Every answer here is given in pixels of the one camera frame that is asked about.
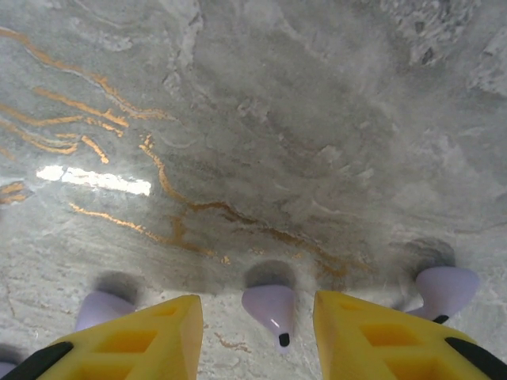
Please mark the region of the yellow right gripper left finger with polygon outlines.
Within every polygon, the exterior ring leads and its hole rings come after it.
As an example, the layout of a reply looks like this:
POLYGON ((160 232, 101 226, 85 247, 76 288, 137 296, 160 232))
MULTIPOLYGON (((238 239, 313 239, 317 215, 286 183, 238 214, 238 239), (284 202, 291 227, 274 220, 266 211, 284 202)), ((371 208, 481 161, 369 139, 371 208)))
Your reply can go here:
POLYGON ((204 322, 200 297, 172 298, 63 336, 3 379, 195 379, 204 322))

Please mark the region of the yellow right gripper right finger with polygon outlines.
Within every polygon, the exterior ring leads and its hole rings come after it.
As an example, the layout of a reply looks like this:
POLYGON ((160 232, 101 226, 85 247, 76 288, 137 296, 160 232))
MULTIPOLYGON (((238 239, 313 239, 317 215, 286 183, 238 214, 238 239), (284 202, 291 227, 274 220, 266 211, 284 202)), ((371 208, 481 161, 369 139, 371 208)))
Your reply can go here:
POLYGON ((336 291, 314 296, 325 380, 504 379, 506 365, 466 334, 336 291))

